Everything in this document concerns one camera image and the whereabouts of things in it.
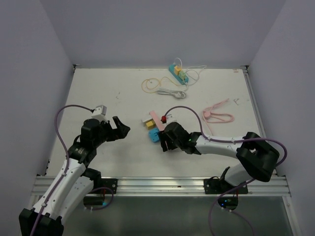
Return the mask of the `pink power strip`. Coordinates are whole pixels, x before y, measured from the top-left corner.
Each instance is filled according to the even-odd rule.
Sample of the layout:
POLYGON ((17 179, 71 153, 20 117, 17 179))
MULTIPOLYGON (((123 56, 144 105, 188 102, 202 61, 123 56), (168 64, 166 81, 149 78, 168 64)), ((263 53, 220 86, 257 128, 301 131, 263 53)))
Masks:
POLYGON ((165 129, 165 126, 161 122, 161 118, 155 113, 155 111, 150 111, 149 114, 152 117, 153 121, 155 122, 156 128, 159 131, 163 131, 165 129))

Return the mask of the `white plug adapter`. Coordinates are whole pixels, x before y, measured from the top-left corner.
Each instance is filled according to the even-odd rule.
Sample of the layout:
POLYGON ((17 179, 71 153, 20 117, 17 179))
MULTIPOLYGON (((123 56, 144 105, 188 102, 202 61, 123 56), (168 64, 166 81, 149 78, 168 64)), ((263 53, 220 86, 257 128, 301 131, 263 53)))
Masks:
POLYGON ((141 118, 141 122, 143 125, 146 125, 146 123, 148 123, 152 120, 153 120, 153 118, 150 115, 141 118))

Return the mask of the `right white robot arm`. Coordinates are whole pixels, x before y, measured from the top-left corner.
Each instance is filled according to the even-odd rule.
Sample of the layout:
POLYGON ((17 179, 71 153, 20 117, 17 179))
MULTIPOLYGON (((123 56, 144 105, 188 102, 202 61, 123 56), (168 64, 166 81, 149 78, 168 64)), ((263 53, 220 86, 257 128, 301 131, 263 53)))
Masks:
POLYGON ((251 179, 269 182, 276 167, 279 152, 256 133, 248 132, 239 138, 219 139, 201 132, 187 132, 179 123, 169 123, 159 134, 164 152, 179 148, 187 154, 216 154, 237 159, 240 163, 227 167, 220 178, 210 178, 215 190, 232 192, 251 179))

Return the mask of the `teal power strip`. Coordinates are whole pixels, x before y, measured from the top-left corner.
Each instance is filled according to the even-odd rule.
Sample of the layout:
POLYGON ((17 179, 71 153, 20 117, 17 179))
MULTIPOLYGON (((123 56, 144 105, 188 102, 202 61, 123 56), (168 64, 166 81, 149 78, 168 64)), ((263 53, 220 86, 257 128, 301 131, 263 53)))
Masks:
POLYGON ((168 70, 181 85, 186 85, 189 82, 187 75, 180 66, 171 64, 168 70))

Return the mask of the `yellow plug adapter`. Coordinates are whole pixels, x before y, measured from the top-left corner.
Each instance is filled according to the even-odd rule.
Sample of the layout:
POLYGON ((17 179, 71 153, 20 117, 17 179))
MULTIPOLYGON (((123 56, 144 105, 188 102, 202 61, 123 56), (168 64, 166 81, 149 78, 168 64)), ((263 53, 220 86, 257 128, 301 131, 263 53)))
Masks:
POLYGON ((146 128, 147 128, 148 130, 153 129, 153 128, 155 128, 155 126, 156 126, 156 124, 155 124, 155 122, 154 122, 153 120, 148 121, 145 125, 146 125, 146 128))

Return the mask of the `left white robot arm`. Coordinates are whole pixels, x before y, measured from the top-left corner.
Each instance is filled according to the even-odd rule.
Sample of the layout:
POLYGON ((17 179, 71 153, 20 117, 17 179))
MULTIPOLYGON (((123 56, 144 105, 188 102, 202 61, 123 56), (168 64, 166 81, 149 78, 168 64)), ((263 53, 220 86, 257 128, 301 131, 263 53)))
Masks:
POLYGON ((31 209, 19 215, 24 236, 61 236, 64 225, 77 205, 89 193, 103 189, 101 173, 89 168, 96 149, 105 142, 124 139, 130 127, 113 117, 116 128, 107 121, 84 121, 81 134, 66 152, 66 160, 52 184, 31 209))

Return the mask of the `blue plug adapter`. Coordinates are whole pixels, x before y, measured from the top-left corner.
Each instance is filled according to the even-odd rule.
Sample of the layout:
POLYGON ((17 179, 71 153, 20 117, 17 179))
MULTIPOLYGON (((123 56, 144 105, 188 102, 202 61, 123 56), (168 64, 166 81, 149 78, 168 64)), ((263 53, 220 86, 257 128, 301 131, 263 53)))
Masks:
POLYGON ((153 143, 157 143, 160 141, 158 128, 153 128, 153 129, 149 130, 148 135, 149 135, 150 140, 153 143))

